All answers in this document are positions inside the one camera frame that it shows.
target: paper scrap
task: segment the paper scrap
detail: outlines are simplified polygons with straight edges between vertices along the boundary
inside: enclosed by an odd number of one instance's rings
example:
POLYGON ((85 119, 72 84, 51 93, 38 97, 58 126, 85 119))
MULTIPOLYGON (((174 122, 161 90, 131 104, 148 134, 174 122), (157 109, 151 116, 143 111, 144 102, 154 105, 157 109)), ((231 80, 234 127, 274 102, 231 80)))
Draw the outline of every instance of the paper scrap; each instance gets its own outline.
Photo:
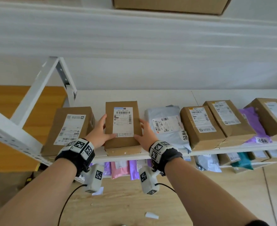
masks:
POLYGON ((151 212, 146 212, 145 217, 153 218, 153 219, 159 219, 158 215, 155 215, 154 213, 151 213, 151 212))
POLYGON ((102 195, 103 194, 104 187, 101 187, 97 192, 93 193, 92 196, 95 195, 102 195))

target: white device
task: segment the white device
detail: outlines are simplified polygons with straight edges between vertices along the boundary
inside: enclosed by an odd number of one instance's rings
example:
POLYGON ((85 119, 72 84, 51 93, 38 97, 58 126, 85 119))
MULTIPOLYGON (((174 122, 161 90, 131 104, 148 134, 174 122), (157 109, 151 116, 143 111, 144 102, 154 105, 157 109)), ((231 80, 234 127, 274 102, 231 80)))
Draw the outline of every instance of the white device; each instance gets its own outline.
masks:
POLYGON ((104 166, 100 164, 94 164, 90 167, 89 172, 82 172, 84 176, 85 192, 95 193, 101 188, 103 179, 104 166))
POLYGON ((153 172, 151 167, 148 167, 148 166, 143 166, 139 170, 141 188, 144 194, 153 195, 157 191, 159 191, 159 186, 155 185, 156 183, 158 183, 156 176, 159 175, 159 173, 160 173, 159 170, 153 172))

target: left hand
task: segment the left hand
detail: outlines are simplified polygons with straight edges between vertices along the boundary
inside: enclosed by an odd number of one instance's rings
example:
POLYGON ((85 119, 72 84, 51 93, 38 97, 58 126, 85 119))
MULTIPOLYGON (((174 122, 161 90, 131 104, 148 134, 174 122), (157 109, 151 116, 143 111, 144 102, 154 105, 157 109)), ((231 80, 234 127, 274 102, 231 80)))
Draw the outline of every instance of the left hand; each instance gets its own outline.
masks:
POLYGON ((103 117, 101 117, 101 119, 98 121, 97 125, 95 126, 95 128, 86 136, 84 137, 84 139, 86 139, 87 141, 91 142, 95 149, 98 147, 101 147, 105 141, 113 139, 114 137, 117 136, 117 134, 113 133, 113 134, 105 134, 104 133, 104 128, 105 128, 105 119, 106 119, 107 115, 104 114, 103 117))

